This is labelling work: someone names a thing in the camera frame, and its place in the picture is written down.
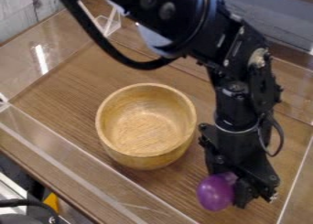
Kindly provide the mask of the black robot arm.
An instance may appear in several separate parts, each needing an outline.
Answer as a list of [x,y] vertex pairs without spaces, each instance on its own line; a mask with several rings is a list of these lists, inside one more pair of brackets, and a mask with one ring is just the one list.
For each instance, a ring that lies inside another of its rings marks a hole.
[[197,190],[209,210],[277,198],[280,178],[269,160],[271,137],[284,131],[275,118],[282,86],[272,71],[264,34],[224,0],[108,0],[140,24],[140,33],[158,58],[136,61],[97,28],[78,0],[61,0],[101,49],[133,69],[154,70],[181,57],[207,68],[217,100],[215,122],[201,123],[200,145],[211,173]]

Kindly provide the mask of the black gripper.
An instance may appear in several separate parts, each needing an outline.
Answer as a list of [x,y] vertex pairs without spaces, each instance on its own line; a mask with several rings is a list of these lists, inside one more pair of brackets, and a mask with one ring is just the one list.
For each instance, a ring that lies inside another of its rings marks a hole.
[[280,177],[263,147],[271,143],[272,129],[269,123],[245,132],[225,132],[208,123],[199,125],[199,143],[205,149],[208,172],[237,175],[235,206],[239,208],[245,208],[259,197],[267,202],[277,198]]

